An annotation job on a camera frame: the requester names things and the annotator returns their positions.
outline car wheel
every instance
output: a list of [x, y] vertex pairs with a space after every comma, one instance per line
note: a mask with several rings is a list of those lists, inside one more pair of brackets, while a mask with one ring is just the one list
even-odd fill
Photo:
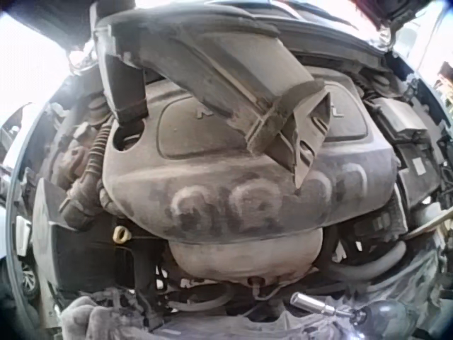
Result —
[[22, 289], [28, 301], [34, 301], [40, 293], [40, 283], [35, 267], [29, 263], [21, 262]]

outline engine bay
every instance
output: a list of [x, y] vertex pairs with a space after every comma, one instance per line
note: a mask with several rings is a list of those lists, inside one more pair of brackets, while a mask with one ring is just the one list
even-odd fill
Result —
[[121, 287], [168, 319], [289, 322], [306, 317], [295, 291], [389, 280], [444, 208], [440, 127], [388, 68], [304, 64], [224, 6], [128, 11], [95, 34], [103, 90], [48, 108], [30, 198], [33, 253], [63, 300]]

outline plastic engine cover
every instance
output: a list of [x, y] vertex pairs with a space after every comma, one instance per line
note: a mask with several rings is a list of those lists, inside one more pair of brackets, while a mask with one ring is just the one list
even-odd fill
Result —
[[112, 128], [103, 182], [128, 218], [176, 242], [226, 244], [332, 225], [382, 207], [396, 157], [350, 78], [322, 78], [335, 109], [302, 187], [269, 156], [252, 156], [241, 134], [169, 81], [147, 86], [150, 115]]

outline gloved hand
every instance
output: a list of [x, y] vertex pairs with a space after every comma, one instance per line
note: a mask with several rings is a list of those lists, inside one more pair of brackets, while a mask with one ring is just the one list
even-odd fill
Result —
[[64, 340], [155, 339], [144, 327], [138, 310], [121, 306], [103, 307], [89, 296], [79, 297], [62, 313]]

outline open hood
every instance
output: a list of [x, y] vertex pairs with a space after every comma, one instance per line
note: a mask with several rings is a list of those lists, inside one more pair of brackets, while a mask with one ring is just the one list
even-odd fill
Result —
[[[65, 50], [73, 50], [77, 46], [83, 46], [90, 38], [90, 6], [94, 2], [95, 0], [17, 0], [6, 9], [6, 12], [24, 25], [46, 35]], [[269, 3], [269, 0], [237, 2]], [[280, 2], [284, 4], [283, 6], [291, 6], [303, 1]], [[376, 27], [384, 25], [390, 27], [392, 32], [396, 32], [404, 23], [414, 18], [417, 11], [426, 6], [430, 0], [352, 0], [352, 2], [356, 3]], [[134, 0], [98, 0], [97, 14], [102, 18], [132, 7]]]
[[373, 24], [390, 27], [395, 33], [415, 14], [430, 3], [430, 0], [352, 0]]

